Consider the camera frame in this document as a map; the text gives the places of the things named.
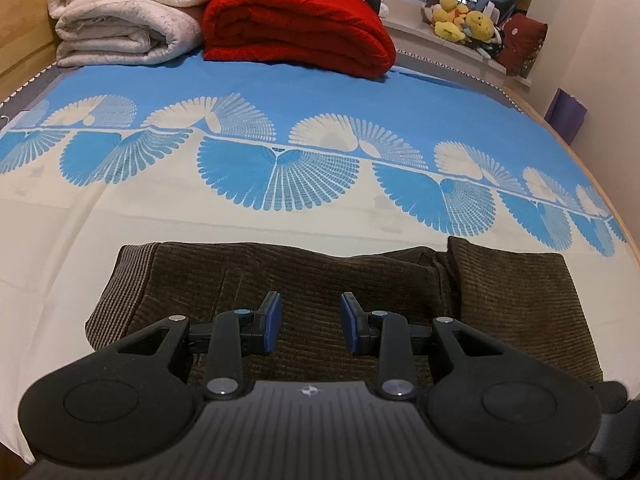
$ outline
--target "red pillow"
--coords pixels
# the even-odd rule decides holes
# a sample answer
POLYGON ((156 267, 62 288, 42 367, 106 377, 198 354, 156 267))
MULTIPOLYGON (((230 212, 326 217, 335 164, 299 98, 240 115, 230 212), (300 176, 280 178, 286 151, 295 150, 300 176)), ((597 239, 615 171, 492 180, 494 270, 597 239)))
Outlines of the red pillow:
POLYGON ((507 69, 507 75, 528 75, 545 42, 547 29, 546 23, 524 14, 514 14, 504 22, 500 28, 504 48, 495 60, 507 69))

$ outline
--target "white wall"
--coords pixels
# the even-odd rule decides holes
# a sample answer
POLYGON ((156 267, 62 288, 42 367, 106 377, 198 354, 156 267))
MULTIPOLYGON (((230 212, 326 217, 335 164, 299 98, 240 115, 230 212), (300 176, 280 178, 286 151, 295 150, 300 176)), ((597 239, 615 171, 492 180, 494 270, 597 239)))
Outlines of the white wall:
POLYGON ((640 241, 640 0, 534 0, 550 24, 527 99, 545 114, 558 87, 588 109, 572 148, 640 241))
POLYGON ((532 0, 527 16, 548 23, 545 46, 529 79, 527 101, 542 115, 560 86, 590 20, 596 0, 532 0))

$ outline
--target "window sill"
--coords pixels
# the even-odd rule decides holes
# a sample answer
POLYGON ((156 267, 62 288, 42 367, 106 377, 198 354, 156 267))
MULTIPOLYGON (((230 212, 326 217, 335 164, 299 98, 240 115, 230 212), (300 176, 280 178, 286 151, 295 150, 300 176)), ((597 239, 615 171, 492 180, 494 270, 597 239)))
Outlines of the window sill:
POLYGON ((531 88, 531 79, 524 79, 523 77, 520 76, 516 76, 512 78, 514 81, 520 83, 523 86, 526 86, 526 88, 531 88))
POLYGON ((411 27, 409 25, 405 25, 404 23, 398 23, 392 19, 382 20, 383 25, 387 29, 398 30, 400 32, 404 32, 405 34, 411 34, 412 36, 416 36, 417 38, 421 38, 422 40, 429 41, 434 45, 439 45, 444 48, 448 48, 454 52, 462 54, 463 56, 467 56, 468 58, 474 60, 475 62, 491 67, 496 72, 499 72, 506 76, 505 68, 498 62, 495 62, 493 59, 486 59, 480 54, 478 54, 475 50, 471 50, 466 46, 462 46, 459 44, 451 43, 450 41, 443 40, 435 35, 431 27, 427 23, 422 23, 423 27, 416 28, 411 27))

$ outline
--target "bed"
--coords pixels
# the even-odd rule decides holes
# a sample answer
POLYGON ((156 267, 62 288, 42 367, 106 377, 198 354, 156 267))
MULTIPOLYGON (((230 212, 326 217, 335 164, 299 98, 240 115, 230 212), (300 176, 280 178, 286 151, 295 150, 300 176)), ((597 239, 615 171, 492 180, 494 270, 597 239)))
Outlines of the bed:
POLYGON ((562 253, 606 380, 635 396, 640 267, 607 200, 501 90, 415 56, 379 80, 204 62, 52 67, 0 108, 0 440, 22 393, 91 352, 124 244, 336 256, 476 244, 562 253))

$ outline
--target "metal screw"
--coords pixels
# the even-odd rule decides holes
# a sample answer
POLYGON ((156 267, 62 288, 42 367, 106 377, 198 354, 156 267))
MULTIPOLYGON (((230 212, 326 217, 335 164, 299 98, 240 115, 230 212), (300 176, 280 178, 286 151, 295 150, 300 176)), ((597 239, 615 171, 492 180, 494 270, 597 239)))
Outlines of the metal screw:
POLYGON ((238 381, 228 377, 218 377, 207 383, 207 390, 212 394, 229 395, 238 389, 238 381))
POLYGON ((382 383, 382 391, 394 397, 405 397, 414 390, 414 386, 404 379, 389 379, 382 383))

